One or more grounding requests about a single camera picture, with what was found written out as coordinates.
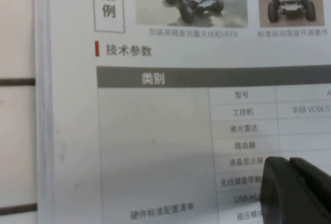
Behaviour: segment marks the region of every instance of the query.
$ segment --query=white paper page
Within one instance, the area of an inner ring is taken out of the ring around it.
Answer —
[[[50,223],[260,223],[268,156],[331,172],[330,7],[175,1],[49,1]]]

